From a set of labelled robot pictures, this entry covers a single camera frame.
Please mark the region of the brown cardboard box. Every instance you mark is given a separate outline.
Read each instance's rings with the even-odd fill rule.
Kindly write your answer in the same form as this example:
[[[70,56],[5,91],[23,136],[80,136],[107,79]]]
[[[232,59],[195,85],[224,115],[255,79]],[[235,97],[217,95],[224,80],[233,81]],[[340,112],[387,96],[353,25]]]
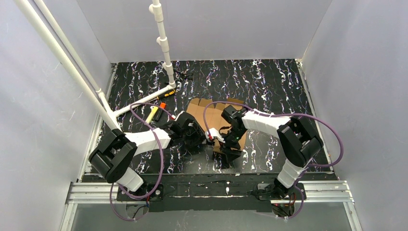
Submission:
[[[234,98],[228,98],[227,101],[244,104],[244,101],[234,99]],[[204,108],[211,102],[213,102],[211,99],[194,98],[190,101],[187,107],[187,113],[195,117],[195,119],[198,121],[199,125],[202,127],[204,132],[207,132],[207,128],[204,124],[203,112],[204,112]],[[216,128],[217,130],[219,130],[221,127],[230,127],[230,124],[225,119],[223,119],[221,116],[222,111],[228,105],[229,104],[226,104],[226,103],[216,103],[216,104],[210,105],[207,108],[205,112],[205,118],[206,118],[208,128]],[[232,105],[232,106],[237,110],[242,109],[242,106],[238,106],[238,105]],[[221,130],[221,133],[227,133],[228,130],[229,129],[223,129]],[[246,135],[247,133],[245,132],[243,137],[239,140],[238,144],[240,145],[241,150],[245,146]],[[213,151],[217,153],[221,153],[220,143],[218,141],[215,141]]]

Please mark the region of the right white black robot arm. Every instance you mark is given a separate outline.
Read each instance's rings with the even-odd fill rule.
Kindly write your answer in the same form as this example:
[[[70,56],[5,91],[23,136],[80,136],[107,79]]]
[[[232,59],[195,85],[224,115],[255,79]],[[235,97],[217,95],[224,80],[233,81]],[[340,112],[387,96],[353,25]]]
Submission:
[[[323,148],[323,141],[305,116],[261,115],[258,111],[237,110],[227,106],[221,117],[230,124],[228,131],[221,135],[220,152],[227,162],[241,154],[239,140],[247,130],[258,130],[280,140],[286,160],[281,172],[273,183],[256,190],[254,195],[272,195],[284,198],[294,190],[302,172]]]

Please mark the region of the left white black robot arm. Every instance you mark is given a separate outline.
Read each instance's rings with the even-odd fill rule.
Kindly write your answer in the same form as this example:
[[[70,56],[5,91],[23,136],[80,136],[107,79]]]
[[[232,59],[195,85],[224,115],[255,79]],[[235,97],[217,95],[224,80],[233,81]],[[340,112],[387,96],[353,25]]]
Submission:
[[[92,167],[108,182],[118,183],[136,192],[143,179],[131,169],[134,156],[180,143],[194,148],[206,139],[205,132],[191,114],[182,111],[159,128],[137,133],[124,133],[119,129],[108,132],[89,155]]]

